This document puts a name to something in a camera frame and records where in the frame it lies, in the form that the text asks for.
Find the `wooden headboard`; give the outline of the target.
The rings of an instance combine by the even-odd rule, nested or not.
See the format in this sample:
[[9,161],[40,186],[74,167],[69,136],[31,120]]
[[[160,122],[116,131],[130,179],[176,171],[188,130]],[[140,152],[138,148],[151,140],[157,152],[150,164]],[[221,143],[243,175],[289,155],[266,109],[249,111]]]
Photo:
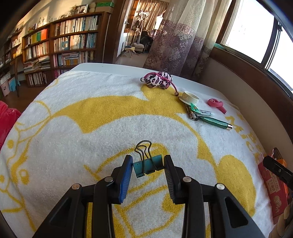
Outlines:
[[226,66],[252,87],[284,127],[292,127],[292,100],[273,79],[251,63],[228,51],[214,47],[210,57]]

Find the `wooden bookshelf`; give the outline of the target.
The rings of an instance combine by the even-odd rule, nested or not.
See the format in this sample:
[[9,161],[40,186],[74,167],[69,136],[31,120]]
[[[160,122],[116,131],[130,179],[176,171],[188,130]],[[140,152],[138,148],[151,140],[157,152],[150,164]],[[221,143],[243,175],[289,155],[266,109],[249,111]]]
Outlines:
[[29,87],[41,87],[79,64],[103,62],[109,18],[107,12],[82,13],[25,36],[15,32],[2,48],[1,75],[11,80],[23,73]]

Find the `purple patterned curtain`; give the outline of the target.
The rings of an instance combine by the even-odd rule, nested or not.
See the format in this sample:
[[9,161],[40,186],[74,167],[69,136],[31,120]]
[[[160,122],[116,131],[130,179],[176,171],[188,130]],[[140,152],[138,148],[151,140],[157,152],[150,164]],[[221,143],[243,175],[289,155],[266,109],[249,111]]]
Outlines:
[[199,81],[229,4],[226,0],[170,1],[144,68]]

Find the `black lighter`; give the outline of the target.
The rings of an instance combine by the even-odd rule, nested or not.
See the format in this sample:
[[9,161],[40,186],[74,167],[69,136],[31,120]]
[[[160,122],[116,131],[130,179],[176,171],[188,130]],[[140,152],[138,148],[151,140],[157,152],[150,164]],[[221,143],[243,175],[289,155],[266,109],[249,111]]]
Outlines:
[[190,106],[186,106],[186,110],[191,120],[193,121],[199,120],[198,116],[191,110]]

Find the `teal binder clip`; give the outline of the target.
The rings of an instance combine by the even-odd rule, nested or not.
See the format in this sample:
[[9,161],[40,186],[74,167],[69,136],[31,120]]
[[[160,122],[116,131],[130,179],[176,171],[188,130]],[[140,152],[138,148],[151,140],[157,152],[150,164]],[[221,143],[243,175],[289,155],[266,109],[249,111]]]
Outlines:
[[151,141],[142,140],[134,148],[134,151],[140,156],[140,161],[133,163],[137,178],[141,178],[146,174],[152,174],[164,168],[162,155],[152,156],[151,146]]

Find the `red storage box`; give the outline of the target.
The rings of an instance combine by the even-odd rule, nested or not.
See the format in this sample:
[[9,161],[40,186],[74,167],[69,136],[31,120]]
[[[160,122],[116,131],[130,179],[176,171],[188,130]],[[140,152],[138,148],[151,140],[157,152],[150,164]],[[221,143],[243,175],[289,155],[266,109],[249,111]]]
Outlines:
[[[287,163],[282,158],[277,148],[274,148],[271,155],[268,156],[277,160],[287,168]],[[263,166],[263,160],[258,164],[258,169],[268,192],[274,223],[281,223],[284,226],[288,225],[292,219],[292,215],[290,214],[292,208],[292,190]]]

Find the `white yellow towel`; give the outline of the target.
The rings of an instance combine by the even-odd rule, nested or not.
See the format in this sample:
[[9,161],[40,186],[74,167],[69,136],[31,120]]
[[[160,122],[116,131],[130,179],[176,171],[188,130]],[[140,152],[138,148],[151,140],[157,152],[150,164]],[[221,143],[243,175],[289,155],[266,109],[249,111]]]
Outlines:
[[45,88],[18,118],[1,148],[1,211],[18,237],[32,237],[74,183],[91,185],[111,174],[135,146],[200,183],[223,183],[259,229],[273,228],[258,169],[264,153],[240,111],[213,116],[232,130],[194,122],[172,88],[148,88],[136,76],[69,71]]

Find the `green cosmetic tube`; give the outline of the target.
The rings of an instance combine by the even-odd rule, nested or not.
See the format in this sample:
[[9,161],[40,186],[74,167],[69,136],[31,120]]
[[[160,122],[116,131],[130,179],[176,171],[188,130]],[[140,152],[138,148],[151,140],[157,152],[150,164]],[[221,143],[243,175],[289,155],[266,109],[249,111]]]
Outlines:
[[202,121],[214,125],[216,127],[222,128],[222,129],[227,129],[227,130],[232,130],[233,126],[227,122],[223,122],[221,120],[218,120],[216,118],[211,118],[208,116],[199,116],[199,119],[201,119]]

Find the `green white small tube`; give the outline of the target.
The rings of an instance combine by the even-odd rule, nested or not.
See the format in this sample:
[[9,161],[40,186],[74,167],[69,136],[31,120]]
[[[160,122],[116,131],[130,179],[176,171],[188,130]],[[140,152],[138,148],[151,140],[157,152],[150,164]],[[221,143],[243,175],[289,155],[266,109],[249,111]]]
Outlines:
[[200,116],[212,116],[212,112],[211,111],[205,111],[205,110],[200,110],[198,109],[193,103],[190,104],[191,110]]

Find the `wooden door frame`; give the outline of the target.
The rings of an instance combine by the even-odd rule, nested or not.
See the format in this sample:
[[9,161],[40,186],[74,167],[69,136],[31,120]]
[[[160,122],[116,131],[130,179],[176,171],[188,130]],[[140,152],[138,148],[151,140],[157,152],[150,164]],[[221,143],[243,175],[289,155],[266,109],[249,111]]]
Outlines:
[[115,40],[115,48],[113,53],[113,60],[112,63],[114,64],[117,61],[117,58],[119,57],[121,53],[121,46],[123,45],[123,35],[124,30],[128,22],[128,16],[130,14],[130,11],[132,9],[132,5],[135,1],[122,1],[121,2],[121,9],[120,9],[120,15],[118,18],[118,28],[117,28],[117,36]]

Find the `stacked boxes on shelf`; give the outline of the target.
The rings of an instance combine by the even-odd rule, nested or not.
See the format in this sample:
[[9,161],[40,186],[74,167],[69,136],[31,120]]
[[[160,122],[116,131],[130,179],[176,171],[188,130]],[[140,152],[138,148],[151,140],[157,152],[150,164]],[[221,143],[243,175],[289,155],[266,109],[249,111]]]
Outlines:
[[95,6],[95,12],[107,12],[112,14],[116,1],[98,1]]

